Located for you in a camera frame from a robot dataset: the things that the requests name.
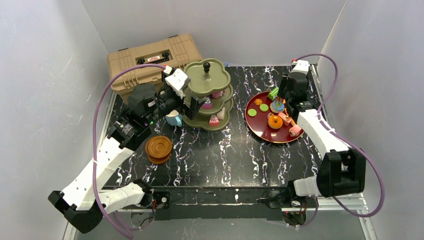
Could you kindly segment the purple frosted cake slice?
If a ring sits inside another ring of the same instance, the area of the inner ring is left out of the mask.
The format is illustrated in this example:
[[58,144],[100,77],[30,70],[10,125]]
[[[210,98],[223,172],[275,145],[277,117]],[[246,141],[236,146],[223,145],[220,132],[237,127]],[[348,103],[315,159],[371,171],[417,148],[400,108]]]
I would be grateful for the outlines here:
[[211,99],[210,99],[208,96],[204,97],[203,99],[204,99],[204,103],[203,103],[203,105],[201,106],[201,108],[202,108],[202,109],[205,109],[205,110],[210,110],[210,109],[212,109],[213,104],[212,104],[212,102],[211,102]]

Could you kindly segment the pink sprinkled cake slice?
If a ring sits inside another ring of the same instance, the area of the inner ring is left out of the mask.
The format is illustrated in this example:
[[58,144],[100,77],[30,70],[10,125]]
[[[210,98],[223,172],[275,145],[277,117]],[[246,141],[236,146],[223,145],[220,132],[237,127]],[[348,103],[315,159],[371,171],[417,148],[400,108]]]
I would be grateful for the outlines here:
[[220,125],[220,120],[219,120],[219,118],[218,118],[216,115],[212,115],[212,116],[209,118],[208,125],[209,125],[210,127],[218,127],[218,126]]

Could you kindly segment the blue frosted donut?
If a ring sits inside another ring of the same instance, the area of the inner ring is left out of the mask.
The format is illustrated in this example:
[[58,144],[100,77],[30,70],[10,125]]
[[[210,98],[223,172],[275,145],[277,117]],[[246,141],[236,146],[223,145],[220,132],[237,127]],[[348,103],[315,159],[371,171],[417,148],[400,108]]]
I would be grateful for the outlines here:
[[275,114],[279,114],[285,110],[285,104],[277,100],[273,101],[269,107],[270,110]]

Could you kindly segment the white sugared cake piece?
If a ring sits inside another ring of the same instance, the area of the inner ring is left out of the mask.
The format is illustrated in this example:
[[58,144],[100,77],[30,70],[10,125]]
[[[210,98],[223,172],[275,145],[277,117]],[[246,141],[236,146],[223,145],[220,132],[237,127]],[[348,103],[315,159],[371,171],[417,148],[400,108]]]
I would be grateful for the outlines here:
[[216,114],[216,117],[217,117],[219,120],[224,120],[224,119],[225,119],[225,115],[226,115],[226,108],[225,108],[225,107],[223,107],[223,108],[222,108],[222,110],[221,110],[221,111],[219,111],[219,112]]

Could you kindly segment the red layered cake square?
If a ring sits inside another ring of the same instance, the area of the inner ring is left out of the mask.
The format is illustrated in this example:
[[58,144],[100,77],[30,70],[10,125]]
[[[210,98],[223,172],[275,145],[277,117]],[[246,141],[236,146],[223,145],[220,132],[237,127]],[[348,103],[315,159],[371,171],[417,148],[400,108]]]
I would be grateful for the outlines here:
[[222,95],[223,95],[223,91],[216,91],[216,92],[213,92],[213,93],[211,94],[211,97],[212,97],[213,99],[217,99],[217,98],[220,98]]

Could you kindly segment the green three-tier serving stand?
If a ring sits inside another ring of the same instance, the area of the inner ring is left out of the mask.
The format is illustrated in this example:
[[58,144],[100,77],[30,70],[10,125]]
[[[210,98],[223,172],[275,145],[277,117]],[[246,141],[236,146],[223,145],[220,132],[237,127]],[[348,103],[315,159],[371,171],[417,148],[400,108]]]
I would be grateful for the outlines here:
[[[193,120],[184,115],[182,117],[183,122],[189,127],[201,128],[208,132],[223,130],[230,123],[231,110],[234,106],[234,88],[231,85],[230,74],[226,71],[224,64],[216,58],[207,58],[189,63],[184,68],[184,72],[191,79],[188,87],[184,90],[186,95],[184,102],[190,105],[192,96],[197,96],[199,99],[209,97],[212,102],[212,109],[200,108]],[[218,91],[223,91],[223,95],[219,98],[212,98],[212,93]],[[224,107],[226,109],[225,119],[219,120],[220,124],[217,127],[209,126],[210,117],[216,115]]]

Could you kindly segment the orange glazed donut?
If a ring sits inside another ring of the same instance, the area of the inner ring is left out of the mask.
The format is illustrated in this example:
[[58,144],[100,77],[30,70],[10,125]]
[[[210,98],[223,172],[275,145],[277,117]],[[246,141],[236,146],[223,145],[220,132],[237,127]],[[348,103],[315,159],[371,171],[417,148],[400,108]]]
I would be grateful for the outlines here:
[[271,115],[267,122],[268,126],[274,130],[278,130],[283,126],[283,120],[278,115]]

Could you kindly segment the red round lacquer tray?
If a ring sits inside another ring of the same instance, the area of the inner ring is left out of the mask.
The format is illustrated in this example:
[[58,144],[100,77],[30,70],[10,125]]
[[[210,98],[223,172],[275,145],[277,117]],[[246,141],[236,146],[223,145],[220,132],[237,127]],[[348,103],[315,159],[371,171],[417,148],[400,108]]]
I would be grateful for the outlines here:
[[[268,98],[269,91],[264,91],[254,95],[248,102],[244,111],[245,121],[248,128],[251,130],[253,134],[257,137],[271,143],[276,144],[285,144],[290,143],[303,135],[304,130],[299,136],[292,137],[289,134],[289,129],[292,125],[295,124],[292,121],[292,124],[282,125],[280,129],[272,129],[268,125],[268,118],[272,115],[278,115],[278,113],[273,113],[270,109],[270,104],[273,102]],[[255,105],[255,99],[260,98],[263,101],[263,104],[267,104],[269,106],[269,110],[267,112],[260,111],[259,106]],[[257,111],[257,115],[255,117],[248,116],[248,109],[255,109]]]

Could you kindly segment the pink swirl roll cake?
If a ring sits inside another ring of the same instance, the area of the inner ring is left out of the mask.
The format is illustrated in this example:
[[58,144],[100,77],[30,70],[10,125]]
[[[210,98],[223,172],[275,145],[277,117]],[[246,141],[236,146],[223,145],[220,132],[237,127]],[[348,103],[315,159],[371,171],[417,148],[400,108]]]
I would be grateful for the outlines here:
[[302,133],[302,131],[303,129],[298,124],[294,124],[289,129],[289,134],[291,137],[297,137]]

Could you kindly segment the green cube sweet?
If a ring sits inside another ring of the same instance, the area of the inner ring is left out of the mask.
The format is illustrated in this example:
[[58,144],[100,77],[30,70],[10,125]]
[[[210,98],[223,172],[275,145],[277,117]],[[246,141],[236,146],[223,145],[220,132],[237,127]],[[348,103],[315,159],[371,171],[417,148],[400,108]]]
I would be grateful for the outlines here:
[[274,99],[278,96],[279,87],[273,88],[267,95],[267,98],[271,101],[274,101]]

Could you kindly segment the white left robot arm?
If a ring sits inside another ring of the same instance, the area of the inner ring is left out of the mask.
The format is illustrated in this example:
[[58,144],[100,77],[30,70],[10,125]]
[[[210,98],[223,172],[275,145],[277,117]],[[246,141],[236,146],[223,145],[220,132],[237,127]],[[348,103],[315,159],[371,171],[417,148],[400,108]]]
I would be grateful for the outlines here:
[[92,231],[110,213],[130,205],[151,207],[153,188],[138,179],[124,187],[99,193],[116,169],[151,135],[151,125],[172,111],[193,119],[206,100],[185,96],[164,84],[159,91],[151,83],[137,85],[127,98],[127,109],[114,122],[102,141],[94,146],[93,159],[63,190],[48,196],[52,205],[79,232]]

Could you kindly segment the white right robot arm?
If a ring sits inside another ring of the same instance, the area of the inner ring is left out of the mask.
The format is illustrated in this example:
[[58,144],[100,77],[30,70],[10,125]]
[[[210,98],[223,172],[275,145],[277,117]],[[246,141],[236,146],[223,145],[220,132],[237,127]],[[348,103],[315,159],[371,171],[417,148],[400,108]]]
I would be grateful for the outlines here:
[[278,97],[285,99],[288,115],[307,134],[322,162],[315,176],[289,181],[294,198],[334,197],[361,193],[365,188],[366,159],[334,131],[309,101],[309,81],[303,72],[290,72],[280,83]]

